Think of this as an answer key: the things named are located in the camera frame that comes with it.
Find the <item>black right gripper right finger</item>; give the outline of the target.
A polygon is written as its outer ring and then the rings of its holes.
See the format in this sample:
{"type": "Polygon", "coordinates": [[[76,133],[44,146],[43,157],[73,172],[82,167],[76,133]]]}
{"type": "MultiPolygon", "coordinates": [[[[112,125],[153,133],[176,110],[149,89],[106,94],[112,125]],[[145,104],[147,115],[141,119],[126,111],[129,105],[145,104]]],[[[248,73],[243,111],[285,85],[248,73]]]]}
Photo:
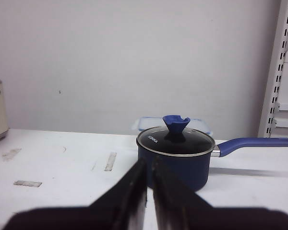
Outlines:
{"type": "Polygon", "coordinates": [[[288,214],[261,207],[214,207],[156,157],[153,197],[160,230],[288,230],[288,214]]]}

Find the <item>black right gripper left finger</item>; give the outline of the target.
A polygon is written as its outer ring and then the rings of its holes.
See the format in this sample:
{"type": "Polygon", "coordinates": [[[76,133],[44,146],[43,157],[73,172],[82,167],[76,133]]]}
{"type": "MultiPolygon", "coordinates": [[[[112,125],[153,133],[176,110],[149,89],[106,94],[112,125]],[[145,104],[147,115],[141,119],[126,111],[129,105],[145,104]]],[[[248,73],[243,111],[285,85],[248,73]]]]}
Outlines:
{"type": "Polygon", "coordinates": [[[139,159],[99,199],[85,207],[47,207],[20,212],[6,230],[141,230],[147,202],[147,166],[139,159]]]}

